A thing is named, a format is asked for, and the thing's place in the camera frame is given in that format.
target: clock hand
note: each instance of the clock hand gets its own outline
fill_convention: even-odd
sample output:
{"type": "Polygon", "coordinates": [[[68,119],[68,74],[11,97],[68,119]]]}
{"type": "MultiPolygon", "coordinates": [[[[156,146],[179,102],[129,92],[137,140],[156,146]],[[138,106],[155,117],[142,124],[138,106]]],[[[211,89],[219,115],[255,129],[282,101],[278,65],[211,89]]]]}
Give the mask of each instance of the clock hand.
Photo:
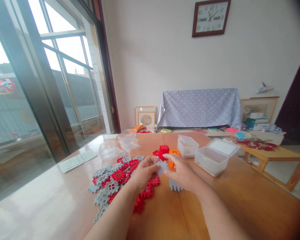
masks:
{"type": "MultiPolygon", "coordinates": [[[[219,10],[218,10],[218,11],[219,11],[219,10]]],[[[213,16],[216,15],[216,13],[217,13],[218,11],[216,11],[216,12],[211,16],[211,18],[213,18],[213,16]]],[[[211,22],[211,18],[210,18],[210,22],[211,22]]]]}

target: clock face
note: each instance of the clock face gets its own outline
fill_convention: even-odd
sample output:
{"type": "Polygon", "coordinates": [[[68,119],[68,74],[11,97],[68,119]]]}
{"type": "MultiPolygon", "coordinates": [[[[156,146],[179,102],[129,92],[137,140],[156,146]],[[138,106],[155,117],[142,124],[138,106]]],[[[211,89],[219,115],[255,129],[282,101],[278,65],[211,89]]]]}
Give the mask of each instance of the clock face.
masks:
{"type": "Polygon", "coordinates": [[[196,33],[223,29],[228,2],[200,5],[198,8],[196,33]]]}

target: polka dot cloth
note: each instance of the polka dot cloth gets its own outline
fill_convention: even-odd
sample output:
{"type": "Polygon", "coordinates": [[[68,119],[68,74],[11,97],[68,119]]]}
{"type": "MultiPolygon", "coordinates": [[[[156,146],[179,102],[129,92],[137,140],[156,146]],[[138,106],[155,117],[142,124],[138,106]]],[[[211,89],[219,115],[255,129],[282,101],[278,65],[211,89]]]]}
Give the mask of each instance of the polka dot cloth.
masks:
{"type": "Polygon", "coordinates": [[[158,127],[241,128],[237,88],[165,91],[160,100],[158,127]]]}

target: dark wooden door frame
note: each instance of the dark wooden door frame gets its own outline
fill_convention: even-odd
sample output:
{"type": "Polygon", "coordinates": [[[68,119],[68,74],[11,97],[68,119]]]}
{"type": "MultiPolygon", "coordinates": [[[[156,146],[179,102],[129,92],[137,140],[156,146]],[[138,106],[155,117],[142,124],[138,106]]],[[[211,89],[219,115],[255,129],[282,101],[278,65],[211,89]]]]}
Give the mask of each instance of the dark wooden door frame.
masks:
{"type": "Polygon", "coordinates": [[[105,60],[105,68],[106,71],[105,73],[105,78],[109,86],[109,91],[110,91],[110,105],[113,106],[113,113],[112,116],[114,117],[113,125],[115,128],[116,133],[121,133],[121,128],[120,128],[120,120],[119,120],[119,113],[118,113],[118,106],[117,106],[117,99],[116,99],[116,94],[115,94],[115,89],[114,89],[114,84],[113,84],[113,77],[112,77],[112,71],[111,71],[111,63],[110,63],[110,55],[109,55],[109,48],[108,48],[108,41],[107,41],[107,35],[105,31],[105,25],[104,25],[104,18],[103,18],[103,11],[102,11],[102,3],[101,0],[93,0],[93,8],[94,8],[94,14],[96,18],[101,22],[101,27],[99,28],[100,30],[100,46],[102,46],[103,51],[104,51],[104,60],[105,60]]]}
{"type": "Polygon", "coordinates": [[[300,142],[300,140],[296,141],[296,136],[300,136],[300,66],[289,88],[275,124],[287,132],[285,135],[286,139],[300,142]]]}

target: wooden table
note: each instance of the wooden table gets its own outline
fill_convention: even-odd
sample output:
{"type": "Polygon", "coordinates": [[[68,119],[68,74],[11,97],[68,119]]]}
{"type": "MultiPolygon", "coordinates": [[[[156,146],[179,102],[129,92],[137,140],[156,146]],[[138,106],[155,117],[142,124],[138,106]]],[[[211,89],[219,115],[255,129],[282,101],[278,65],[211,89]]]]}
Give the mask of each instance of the wooden table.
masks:
{"type": "MultiPolygon", "coordinates": [[[[210,141],[202,133],[184,135],[200,147],[210,141]]],[[[92,140],[79,151],[96,149],[109,140],[103,139],[106,137],[109,135],[92,140]]],[[[151,155],[162,144],[177,149],[178,134],[137,134],[137,138],[142,148],[132,156],[151,155]]],[[[300,200],[290,193],[235,156],[218,178],[197,166],[194,159],[188,161],[253,239],[299,238],[300,200]]],[[[0,202],[0,239],[83,239],[98,211],[93,205],[96,195],[87,188],[93,173],[108,164],[95,158],[66,174],[56,165],[5,198],[0,202]]],[[[209,239],[197,197],[185,190],[171,191],[165,176],[160,181],[153,197],[145,200],[142,213],[133,214],[128,239],[209,239]]]]}
{"type": "Polygon", "coordinates": [[[269,177],[270,179],[278,183],[280,186],[286,188],[290,192],[293,191],[293,189],[295,188],[295,186],[298,184],[300,180],[300,154],[299,153],[293,152],[283,147],[279,147],[278,149],[275,149],[275,151],[265,151],[265,150],[249,148],[243,144],[239,144],[239,145],[244,151],[246,151],[243,157],[243,160],[245,162],[247,162],[250,166],[256,168],[260,173],[264,174],[265,176],[269,177]],[[260,159],[258,166],[256,166],[255,164],[249,161],[250,154],[260,159]],[[285,184],[264,171],[268,162],[299,162],[299,164],[294,170],[289,181],[285,184]]]}

